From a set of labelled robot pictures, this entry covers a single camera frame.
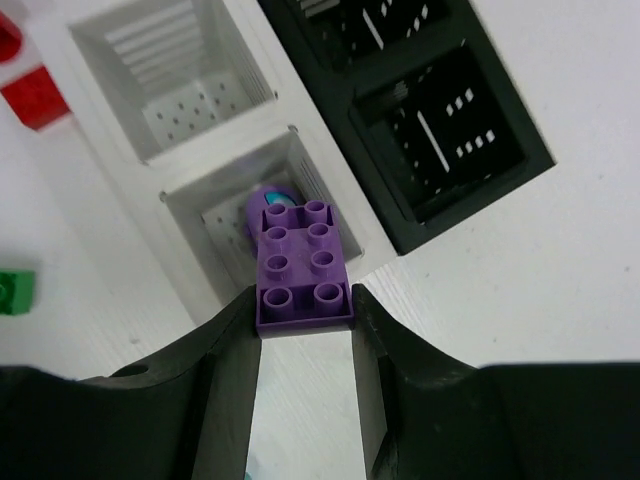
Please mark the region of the purple rounded lego brick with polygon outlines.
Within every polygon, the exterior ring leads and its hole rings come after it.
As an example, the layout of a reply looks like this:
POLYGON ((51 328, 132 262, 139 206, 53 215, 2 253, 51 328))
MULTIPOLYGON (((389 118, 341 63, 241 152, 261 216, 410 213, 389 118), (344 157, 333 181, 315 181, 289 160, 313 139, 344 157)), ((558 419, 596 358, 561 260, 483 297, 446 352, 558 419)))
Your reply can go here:
POLYGON ((351 286, 333 207, 273 204, 258 222, 256 330, 261 338, 351 330, 351 286))

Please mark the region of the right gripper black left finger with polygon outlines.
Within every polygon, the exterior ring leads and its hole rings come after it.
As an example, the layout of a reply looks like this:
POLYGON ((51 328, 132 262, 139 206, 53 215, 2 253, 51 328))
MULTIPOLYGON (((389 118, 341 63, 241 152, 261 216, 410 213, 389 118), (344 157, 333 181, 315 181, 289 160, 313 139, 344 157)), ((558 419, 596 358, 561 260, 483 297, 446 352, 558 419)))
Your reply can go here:
POLYGON ((109 376, 1 370, 5 479, 241 479, 261 358, 256 294, 109 376))

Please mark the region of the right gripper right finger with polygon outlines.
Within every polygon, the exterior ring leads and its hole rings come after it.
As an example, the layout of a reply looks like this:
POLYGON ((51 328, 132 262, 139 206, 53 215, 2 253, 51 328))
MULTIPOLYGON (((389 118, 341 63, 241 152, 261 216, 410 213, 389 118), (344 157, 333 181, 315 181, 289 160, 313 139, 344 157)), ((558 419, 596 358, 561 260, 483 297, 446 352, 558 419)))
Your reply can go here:
POLYGON ((370 479, 635 479, 639 367, 475 368, 353 288, 353 363, 370 479))

